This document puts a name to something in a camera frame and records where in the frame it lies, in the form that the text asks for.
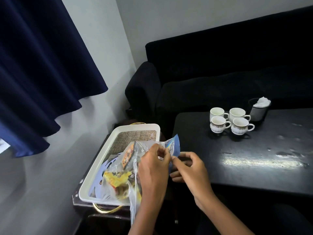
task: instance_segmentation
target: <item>white cup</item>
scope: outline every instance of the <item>white cup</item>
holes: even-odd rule
[[[250,115],[246,115],[246,111],[244,109],[241,108],[231,108],[229,111],[229,121],[233,122],[234,118],[245,118],[245,117],[249,117],[248,121],[251,120],[251,116]]]
[[[221,133],[230,126],[231,122],[226,121],[226,119],[222,116],[214,116],[211,119],[210,128],[214,133]]]
[[[255,128],[254,124],[249,124],[249,121],[242,117],[234,118],[231,127],[232,132],[237,135],[243,135],[247,131],[254,130],[254,128]]]
[[[220,107],[214,107],[210,110],[210,122],[211,122],[212,117],[214,117],[214,116],[224,117],[224,115],[227,115],[226,119],[229,118],[229,113],[225,113],[225,111]]]

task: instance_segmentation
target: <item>black table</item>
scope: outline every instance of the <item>black table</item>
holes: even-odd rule
[[[313,196],[313,108],[269,110],[243,136],[210,130],[209,112],[181,113],[174,133],[181,151],[204,161],[212,183]]]

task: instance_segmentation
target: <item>hand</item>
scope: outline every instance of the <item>hand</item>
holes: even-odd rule
[[[142,202],[161,207],[168,180],[168,165],[171,155],[168,149],[155,143],[142,156],[138,166],[142,188]]]
[[[203,161],[193,152],[181,152],[180,157],[188,157],[192,163],[182,162],[177,157],[172,157],[173,165],[178,169],[178,172],[173,172],[170,177],[174,182],[185,182],[194,196],[197,206],[203,211],[204,201],[214,198],[215,195],[211,188],[208,172]]]

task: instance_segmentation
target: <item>snack package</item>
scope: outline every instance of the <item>snack package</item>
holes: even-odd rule
[[[135,141],[131,142],[116,160],[106,169],[102,179],[105,187],[105,201],[117,200],[121,205],[130,204],[131,224],[139,209],[142,189],[138,177],[138,164],[141,157],[155,143],[168,148],[172,156],[180,154],[178,135],[165,142]]]

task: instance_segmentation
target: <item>right hand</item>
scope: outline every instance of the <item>right hand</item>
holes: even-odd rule
[[[181,152],[179,156],[190,158],[192,165],[188,167],[178,157],[172,156],[173,165],[178,169],[178,172],[171,173],[170,177],[174,182],[185,182],[187,184],[197,206],[203,211],[204,201],[215,197],[209,181],[208,171],[197,154]]]

